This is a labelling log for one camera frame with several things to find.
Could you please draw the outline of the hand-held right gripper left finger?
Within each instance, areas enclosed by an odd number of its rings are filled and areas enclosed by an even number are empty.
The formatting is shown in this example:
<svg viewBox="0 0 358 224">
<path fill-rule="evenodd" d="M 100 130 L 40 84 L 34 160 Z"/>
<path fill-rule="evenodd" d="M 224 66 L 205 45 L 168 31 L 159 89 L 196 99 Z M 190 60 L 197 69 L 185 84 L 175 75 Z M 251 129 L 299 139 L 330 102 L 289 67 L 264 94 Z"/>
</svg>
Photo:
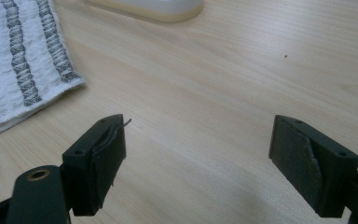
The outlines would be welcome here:
<svg viewBox="0 0 358 224">
<path fill-rule="evenodd" d="M 122 114 L 98 120 L 62 154 L 62 180 L 69 208 L 78 217 L 94 216 L 126 158 Z"/>
</svg>

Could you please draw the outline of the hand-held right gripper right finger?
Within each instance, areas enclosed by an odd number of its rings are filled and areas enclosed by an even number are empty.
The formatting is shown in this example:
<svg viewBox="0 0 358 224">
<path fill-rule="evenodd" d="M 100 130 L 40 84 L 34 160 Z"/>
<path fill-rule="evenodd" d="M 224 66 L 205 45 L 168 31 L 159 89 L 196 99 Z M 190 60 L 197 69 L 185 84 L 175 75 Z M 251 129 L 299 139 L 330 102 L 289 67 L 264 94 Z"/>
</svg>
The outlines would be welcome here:
<svg viewBox="0 0 358 224">
<path fill-rule="evenodd" d="M 277 115 L 268 157 L 320 217 L 341 217 L 358 155 L 304 121 Z"/>
</svg>

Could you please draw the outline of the white grey striped towel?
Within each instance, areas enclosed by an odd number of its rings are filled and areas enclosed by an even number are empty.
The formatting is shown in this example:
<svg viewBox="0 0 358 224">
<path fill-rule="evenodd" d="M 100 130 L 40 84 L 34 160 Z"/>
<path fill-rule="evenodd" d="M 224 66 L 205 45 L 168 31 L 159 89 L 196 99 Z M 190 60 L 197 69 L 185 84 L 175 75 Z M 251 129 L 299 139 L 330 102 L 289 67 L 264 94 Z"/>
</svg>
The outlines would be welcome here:
<svg viewBox="0 0 358 224">
<path fill-rule="evenodd" d="M 0 0 L 0 133 L 84 83 L 53 0 Z"/>
</svg>

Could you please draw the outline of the white cream dish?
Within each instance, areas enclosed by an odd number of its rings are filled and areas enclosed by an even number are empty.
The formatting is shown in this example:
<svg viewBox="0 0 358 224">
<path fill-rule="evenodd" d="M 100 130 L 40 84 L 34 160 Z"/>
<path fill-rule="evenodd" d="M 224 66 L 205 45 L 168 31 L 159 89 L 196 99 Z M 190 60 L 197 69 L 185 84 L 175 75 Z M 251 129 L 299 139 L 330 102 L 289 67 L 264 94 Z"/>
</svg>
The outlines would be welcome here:
<svg viewBox="0 0 358 224">
<path fill-rule="evenodd" d="M 198 16 L 204 0 L 85 0 L 94 7 L 151 21 L 177 23 Z"/>
</svg>

